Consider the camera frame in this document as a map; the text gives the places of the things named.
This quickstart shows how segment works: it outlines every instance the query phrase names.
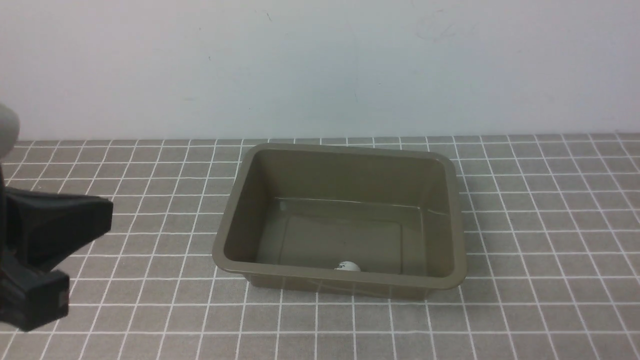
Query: gray tile pattern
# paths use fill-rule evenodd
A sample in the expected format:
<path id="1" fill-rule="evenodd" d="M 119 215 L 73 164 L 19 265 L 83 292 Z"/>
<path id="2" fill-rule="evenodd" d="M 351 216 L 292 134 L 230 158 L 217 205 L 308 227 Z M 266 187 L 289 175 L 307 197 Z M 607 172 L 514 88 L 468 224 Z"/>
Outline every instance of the gray tile pattern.
<path id="1" fill-rule="evenodd" d="M 261 142 L 454 161 L 469 274 L 426 302 L 258 289 L 211 262 Z M 69 257 L 68 317 L 0 324 L 0 359 L 639 359 L 640 135 L 20 142 L 8 184 L 115 203 Z"/>

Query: white grid line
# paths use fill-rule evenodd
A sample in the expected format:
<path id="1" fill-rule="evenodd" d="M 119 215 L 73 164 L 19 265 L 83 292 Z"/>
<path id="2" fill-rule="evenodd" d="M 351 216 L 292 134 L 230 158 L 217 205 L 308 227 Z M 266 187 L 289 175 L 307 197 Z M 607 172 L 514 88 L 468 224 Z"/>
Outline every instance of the white grid line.
<path id="1" fill-rule="evenodd" d="M 484 146 L 484 144 L 482 145 L 482 148 L 483 148 L 483 151 L 484 151 L 484 153 L 486 155 L 486 147 Z M 493 167 L 492 167 L 490 162 L 489 162 L 489 169 L 491 170 L 491 173 L 493 174 Z M 497 182 L 495 177 L 493 178 L 493 182 L 495 184 L 495 187 L 499 188 L 498 187 L 498 182 Z M 500 197 L 500 203 L 502 204 L 502 207 L 504 209 L 506 209 L 507 206 L 506 206 L 506 204 L 504 202 L 504 199 L 502 198 L 502 194 L 499 194 L 499 197 Z M 474 210 L 474 217 L 477 220 L 477 215 L 476 215 L 475 207 L 473 205 L 473 201 L 472 201 L 471 198 L 469 198 L 469 201 L 472 204 L 471 206 L 472 206 L 472 209 Z M 511 219 L 508 216 L 507 216 L 507 221 L 509 222 L 509 228 L 513 232 L 513 223 L 511 222 Z M 499 301 L 501 303 L 500 306 L 502 308 L 502 315 L 504 316 L 504 323 L 507 325 L 507 331 L 509 331 L 510 328 L 509 328 L 509 325 L 508 325 L 508 321 L 507 321 L 506 315 L 504 313 L 504 306 L 502 305 L 502 301 L 500 299 L 500 291 L 498 290 L 498 286 L 495 283 L 495 276 L 493 274 L 491 261 L 489 260 L 488 251 L 486 250 L 486 244 L 484 242 L 484 236 L 482 234 L 480 235 L 480 240 L 482 241 L 482 246 L 483 246 L 484 252 L 487 253 L 486 261 L 489 264 L 489 269 L 490 269 L 490 272 L 491 272 L 491 276 L 494 278 L 495 292 L 498 294 Z M 556 346 L 554 345 L 554 342 L 551 339 L 551 335 L 548 333 L 549 328 L 547 326 L 547 321 L 545 319 L 545 315 L 542 313 L 542 308 L 540 306 L 540 303 L 538 302 L 538 295 L 536 294 L 536 290 L 535 290 L 535 288 L 533 286 L 533 282 L 531 281 L 531 276 L 529 275 L 529 269 L 527 268 L 527 263 L 524 261 L 524 256 L 522 255 L 522 250 L 520 249 L 520 244 L 518 244 L 517 241 L 514 241 L 514 242 L 515 242 L 515 245 L 516 245 L 516 249 L 518 249 L 518 253 L 520 255 L 520 260 L 522 261 L 522 266 L 524 267 L 525 274 L 527 275 L 527 278 L 529 279 L 529 287 L 531 288 L 531 293 L 533 294 L 533 299 L 534 299 L 534 301 L 536 303 L 536 307 L 538 308 L 538 314 L 540 315 L 540 318 L 542 319 L 542 325 L 544 326 L 545 331 L 547 331 L 547 338 L 548 338 L 549 343 L 551 345 L 551 350 L 553 351 L 555 359 L 558 360 L 558 354 L 557 354 L 557 351 L 556 351 Z M 517 359 L 518 358 L 518 354 L 517 354 L 517 351 L 516 351 L 516 348 L 515 348 L 515 344 L 513 342 L 513 338 L 511 337 L 511 335 L 509 335 L 509 342 L 511 343 L 511 348 L 512 348 L 512 351 L 513 351 L 513 355 L 514 355 L 515 359 Z"/>
<path id="2" fill-rule="evenodd" d="M 53 156 L 55 155 L 55 153 L 56 153 L 55 151 L 51 153 L 51 159 L 53 159 Z M 80 152 L 78 151 L 78 155 L 76 156 L 76 161 L 77 161 L 79 158 L 80 158 Z M 75 167 L 76 167 L 76 165 L 75 165 L 75 164 L 71 166 L 71 168 L 69 169 L 69 173 L 67 174 L 66 178 L 65 178 L 65 179 L 62 181 L 62 183 L 60 184 L 60 187 L 58 188 L 58 191 L 60 191 L 60 190 L 64 187 L 65 183 L 66 183 L 66 182 L 67 182 L 67 180 L 69 179 L 69 176 L 71 175 L 71 171 L 73 171 L 73 169 L 74 169 Z M 84 264 L 85 264 L 85 262 L 86 262 L 86 258 L 84 258 L 84 259 L 83 259 L 83 264 L 80 266 L 80 268 L 81 268 L 81 269 L 82 269 L 82 268 L 84 268 Z M 75 286 L 76 284 L 77 284 L 77 281 L 74 281 L 74 283 L 73 283 L 73 285 L 72 285 L 71 289 L 69 289 L 69 296 L 71 296 L 71 293 L 73 292 L 74 286 Z M 55 324 L 54 324 L 54 326 L 53 326 L 53 332 L 55 332 L 55 331 L 56 331 L 56 329 L 58 328 L 58 324 L 60 324 L 60 319 L 56 320 L 56 323 L 55 323 Z M 49 344 L 50 344 L 50 342 L 51 342 L 51 338 L 52 338 L 52 337 L 53 337 L 53 333 L 52 333 L 52 334 L 47 338 L 47 343 L 44 345 L 44 349 L 42 349 L 42 355 L 40 355 L 40 360 L 42 360 L 42 359 L 44 358 L 44 355 L 45 355 L 45 353 L 47 352 L 47 349 L 49 348 Z"/>
<path id="3" fill-rule="evenodd" d="M 537 145 L 538 145 L 538 148 L 540 149 L 540 152 L 542 152 L 542 148 L 540 147 L 540 144 L 537 143 Z M 558 186 L 556 178 L 554 176 L 552 176 L 552 179 L 553 179 L 553 182 L 556 185 L 556 187 L 558 189 L 560 189 L 560 186 Z M 538 209 L 538 205 L 536 204 L 535 199 L 533 199 L 533 196 L 531 197 L 531 200 L 533 201 L 534 207 L 536 208 L 536 212 L 538 213 L 538 218 L 540 220 L 540 223 L 542 224 L 542 227 L 544 228 L 544 230 L 547 230 L 547 226 L 545 225 L 545 223 L 544 223 L 544 221 L 542 219 L 542 215 L 540 214 L 540 211 Z M 564 201 L 564 205 L 568 208 L 568 204 L 566 203 L 564 197 L 563 197 L 563 201 Z M 571 216 L 571 219 L 573 221 L 573 224 L 574 224 L 575 228 L 578 229 L 578 225 L 576 224 L 575 219 L 573 218 L 573 215 Z M 588 328 L 587 328 L 586 322 L 584 321 L 584 318 L 582 317 L 582 313 L 580 312 L 580 308 L 578 307 L 577 301 L 575 300 L 575 295 L 573 294 L 573 290 L 571 289 L 571 286 L 569 286 L 569 282 L 567 281 L 567 279 L 565 277 L 564 269 L 562 268 L 562 264 L 560 263 L 560 259 L 558 258 L 557 254 L 555 254 L 556 248 L 555 248 L 553 242 L 551 241 L 551 238 L 548 237 L 548 233 L 547 233 L 547 240 L 549 241 L 549 244 L 551 245 L 551 249 L 554 251 L 554 256 L 556 258 L 556 263 L 558 264 L 558 267 L 560 269 L 560 273 L 564 277 L 564 285 L 566 286 L 567 290 L 569 291 L 569 295 L 571 296 L 571 300 L 575 303 L 574 307 L 575 307 L 575 310 L 576 310 L 576 312 L 578 314 L 578 317 L 580 318 L 580 323 L 582 324 L 582 328 L 587 330 Z M 591 349 L 593 350 L 594 355 L 599 360 L 600 356 L 598 355 L 598 351 L 596 350 L 595 344 L 593 343 L 593 338 L 591 337 L 591 335 L 589 333 L 587 333 L 587 337 L 589 339 L 589 344 L 591 345 Z"/>
<path id="4" fill-rule="evenodd" d="M 189 147 L 187 147 L 187 151 L 184 153 L 184 159 L 182 159 L 182 165 L 180 166 L 180 175 L 182 175 L 182 171 L 184 170 L 184 165 L 187 162 L 187 155 L 188 154 L 189 154 Z M 175 189 L 173 191 L 174 194 L 175 194 L 175 191 L 178 188 L 178 183 L 179 183 L 178 181 L 175 182 Z M 203 193 L 204 193 L 205 189 L 207 188 L 206 186 L 207 186 L 207 180 L 205 180 L 205 184 L 202 187 L 202 192 Z M 200 198 L 200 204 L 198 205 L 198 208 L 200 207 L 200 205 L 202 205 L 202 198 Z M 164 228 L 164 225 L 166 224 L 167 217 L 168 217 L 168 214 L 164 216 L 164 219 L 163 219 L 163 222 L 162 222 L 162 226 L 160 227 L 160 229 Z M 189 241 L 187 242 L 187 248 L 185 249 L 185 255 L 186 255 L 186 252 L 189 249 L 189 246 L 191 246 L 191 239 L 193 238 L 193 231 L 195 230 L 196 224 L 197 224 L 197 218 L 193 219 L 193 225 L 192 225 L 192 228 L 191 228 L 192 235 L 189 237 Z M 173 290 L 173 298 L 171 300 L 171 305 L 169 306 L 169 313 L 167 314 L 166 322 L 164 323 L 164 332 L 165 333 L 162 335 L 162 338 L 160 338 L 160 345 L 158 345 L 158 353 L 156 355 L 156 359 L 157 360 L 160 359 L 160 355 L 162 354 L 162 347 L 163 347 L 163 344 L 164 344 L 164 339 L 166 337 L 167 329 L 169 328 L 169 321 L 171 320 L 171 314 L 173 313 L 173 305 L 175 304 L 175 299 L 178 296 L 178 289 L 180 288 L 180 282 L 182 280 L 181 279 L 182 278 L 182 272 L 184 271 L 184 264 L 186 263 L 186 261 L 187 261 L 187 257 L 184 256 L 184 259 L 182 260 L 182 264 L 180 266 L 180 274 L 178 275 L 178 281 L 175 283 L 175 289 Z"/>
<path id="5" fill-rule="evenodd" d="M 131 152 L 131 156 L 133 156 L 134 153 L 135 153 L 135 149 Z M 158 161 L 160 160 L 160 155 L 161 154 L 162 154 L 162 148 L 160 148 L 160 150 L 158 151 L 156 162 L 154 163 L 153 169 L 151 171 L 152 174 L 156 171 L 156 167 L 157 167 Z M 149 180 L 147 182 L 147 187 L 145 188 L 145 192 L 148 190 L 148 186 L 149 186 L 150 183 L 151 183 L 151 180 Z M 154 249 L 151 252 L 151 256 L 150 256 L 149 262 L 147 264 L 147 269 L 145 271 L 145 277 L 148 275 L 149 269 L 151 268 L 151 262 L 153 261 L 153 255 L 156 252 L 157 244 L 158 244 L 158 240 L 159 239 L 160 239 L 160 234 L 158 234 L 157 237 L 156 237 L 156 243 L 154 244 Z M 138 298 L 136 299 L 136 304 L 134 305 L 133 310 L 131 311 L 131 318 L 129 319 L 129 324 L 127 324 L 127 330 L 125 331 L 124 337 L 122 338 L 122 343 L 120 344 L 120 349 L 118 350 L 118 359 L 120 359 L 122 357 L 122 351 L 124 349 L 125 343 L 127 342 L 127 335 L 129 334 L 129 330 L 131 329 L 131 324 L 133 323 L 133 318 L 134 318 L 134 316 L 136 316 L 136 310 L 138 309 L 138 305 L 137 304 L 140 302 L 140 297 L 142 296 L 142 291 L 143 291 L 143 289 L 145 287 L 145 282 L 146 281 L 147 281 L 146 279 L 142 279 L 142 284 L 140 285 L 140 290 L 138 292 Z"/>

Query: white ball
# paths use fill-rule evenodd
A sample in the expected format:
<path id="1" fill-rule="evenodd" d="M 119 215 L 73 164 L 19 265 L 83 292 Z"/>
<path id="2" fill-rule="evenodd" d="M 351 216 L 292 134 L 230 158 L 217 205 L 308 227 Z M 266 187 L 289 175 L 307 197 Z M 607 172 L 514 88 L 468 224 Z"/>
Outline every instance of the white ball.
<path id="1" fill-rule="evenodd" d="M 338 264 L 338 267 L 335 268 L 336 270 L 349 270 L 349 271 L 360 271 L 360 267 L 358 265 L 356 265 L 355 263 L 352 263 L 350 261 L 343 261 L 340 264 Z"/>

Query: grid tablecloth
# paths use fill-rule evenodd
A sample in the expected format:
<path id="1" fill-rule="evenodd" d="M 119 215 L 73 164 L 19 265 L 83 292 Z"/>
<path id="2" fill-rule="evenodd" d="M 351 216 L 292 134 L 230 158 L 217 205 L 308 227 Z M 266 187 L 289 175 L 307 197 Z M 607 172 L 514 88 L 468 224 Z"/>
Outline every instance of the grid tablecloth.
<path id="1" fill-rule="evenodd" d="M 401 302 L 259 289 L 211 247 L 261 142 L 434 151 L 458 171 L 469 272 Z M 10 186 L 115 203 L 70 256 L 70 314 L 0 325 L 1 359 L 637 359 L 640 134 L 21 142 Z"/>

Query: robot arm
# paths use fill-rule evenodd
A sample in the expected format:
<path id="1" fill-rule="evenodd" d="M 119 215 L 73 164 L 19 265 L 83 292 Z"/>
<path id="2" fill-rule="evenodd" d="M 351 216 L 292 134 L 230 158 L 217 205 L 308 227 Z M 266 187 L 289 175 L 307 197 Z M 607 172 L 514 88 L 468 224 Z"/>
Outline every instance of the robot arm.
<path id="1" fill-rule="evenodd" d="M 15 145 L 18 116 L 0 104 L 0 160 Z M 100 197 L 18 190 L 0 166 L 0 322 L 31 331 L 68 315 L 69 276 L 53 268 L 111 229 Z"/>
<path id="2" fill-rule="evenodd" d="M 20 120 L 0 102 L 0 161 L 13 149 L 20 133 Z"/>

